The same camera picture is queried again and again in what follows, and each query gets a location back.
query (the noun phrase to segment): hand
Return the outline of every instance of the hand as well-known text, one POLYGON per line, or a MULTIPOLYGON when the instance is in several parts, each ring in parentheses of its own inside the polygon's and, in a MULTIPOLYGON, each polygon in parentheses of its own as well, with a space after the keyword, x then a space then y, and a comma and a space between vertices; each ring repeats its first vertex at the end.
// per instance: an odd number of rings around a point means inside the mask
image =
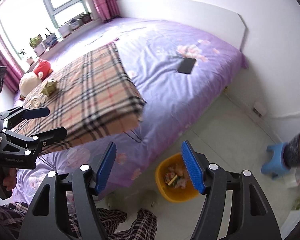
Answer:
POLYGON ((2 185, 7 187, 7 189, 6 189, 7 191, 12 190, 16 187, 16 185, 17 185, 17 169, 15 169, 15 168, 9 169, 9 175, 7 175, 3 179, 2 185))

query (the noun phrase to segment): windowsill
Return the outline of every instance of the windowsill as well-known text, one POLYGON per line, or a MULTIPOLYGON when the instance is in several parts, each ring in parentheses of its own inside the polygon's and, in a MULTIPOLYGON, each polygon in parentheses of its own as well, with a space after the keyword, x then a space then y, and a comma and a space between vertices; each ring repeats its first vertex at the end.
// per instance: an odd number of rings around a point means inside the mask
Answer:
POLYGON ((97 25, 100 25, 101 23, 102 23, 102 21, 100 19, 92 20, 91 22, 88 22, 85 25, 80 26, 78 29, 71 32, 71 34, 69 36, 67 36, 65 38, 62 38, 62 37, 59 38, 58 39, 59 42, 53 48, 46 49, 46 51, 40 57, 36 57, 34 59, 34 63, 32 63, 31 66, 29 66, 29 70, 27 71, 27 73, 31 72, 35 68, 39 59, 49 60, 56 51, 62 49, 64 46, 66 46, 68 43, 70 43, 72 40, 77 38, 82 33, 86 32, 87 30, 92 29, 93 27, 95 27, 97 25))

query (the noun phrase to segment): tiled floor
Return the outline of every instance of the tiled floor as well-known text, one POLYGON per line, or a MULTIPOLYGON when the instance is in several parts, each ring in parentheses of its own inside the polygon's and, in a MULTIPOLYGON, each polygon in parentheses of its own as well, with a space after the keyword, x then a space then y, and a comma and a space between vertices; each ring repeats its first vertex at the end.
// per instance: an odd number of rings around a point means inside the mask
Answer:
MULTIPOLYGON (((235 106, 226 96, 221 95, 203 114, 190 130, 184 133, 175 144, 166 150, 130 188, 121 188, 116 193, 125 199, 128 220, 117 231, 130 228, 136 218, 138 193, 143 189, 157 190, 154 171, 165 158, 180 152, 184 140, 189 140, 196 152, 204 153, 210 162, 217 163, 226 171, 252 171, 266 194, 279 226, 287 218, 295 198, 300 194, 295 189, 287 189, 282 179, 272 181, 260 173, 261 165, 269 159, 265 149, 273 141, 247 115, 235 106)), ((188 202, 173 204, 159 194, 155 208, 158 218, 156 240, 187 240, 195 228, 205 196, 188 202)), ((104 201, 97 204, 104 207, 104 201)), ((227 194, 226 205, 219 238, 226 235, 231 211, 231 193, 227 194)))

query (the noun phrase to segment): smartphone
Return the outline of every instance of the smartphone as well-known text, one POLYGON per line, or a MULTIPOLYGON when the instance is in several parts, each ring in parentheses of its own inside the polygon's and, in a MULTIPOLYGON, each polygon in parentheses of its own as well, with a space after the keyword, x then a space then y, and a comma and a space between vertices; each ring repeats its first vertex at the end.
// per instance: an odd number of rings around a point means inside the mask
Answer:
POLYGON ((179 65, 177 72, 183 74, 190 74, 196 61, 197 60, 195 58, 185 57, 179 65))

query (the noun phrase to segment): flower pot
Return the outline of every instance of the flower pot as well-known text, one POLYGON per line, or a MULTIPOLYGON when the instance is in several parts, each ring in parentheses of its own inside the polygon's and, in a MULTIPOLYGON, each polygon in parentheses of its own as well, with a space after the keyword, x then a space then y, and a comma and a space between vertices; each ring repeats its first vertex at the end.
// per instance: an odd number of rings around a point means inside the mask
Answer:
POLYGON ((77 20, 72 20, 70 23, 71 30, 76 30, 80 27, 80 23, 77 20))
POLYGON ((65 25, 61 26, 58 31, 60 32, 63 38, 67 37, 71 33, 70 26, 66 23, 65 25))
POLYGON ((43 44, 47 47, 50 48, 52 47, 55 43, 57 43, 57 36, 55 33, 50 34, 44 41, 43 44))
POLYGON ((31 65, 34 62, 32 57, 27 58, 27 63, 31 65))
POLYGON ((46 47, 41 42, 37 47, 34 48, 34 52, 37 54, 37 56, 41 56, 46 51, 46 47))
POLYGON ((82 24, 86 24, 86 23, 90 22, 91 21, 91 14, 86 13, 86 14, 82 15, 81 20, 82 20, 82 24))
POLYGON ((77 19, 77 22, 79 23, 80 26, 83 25, 83 22, 82 22, 82 19, 81 19, 81 18, 77 19))
POLYGON ((288 167, 300 166, 300 133, 284 148, 283 160, 288 167))

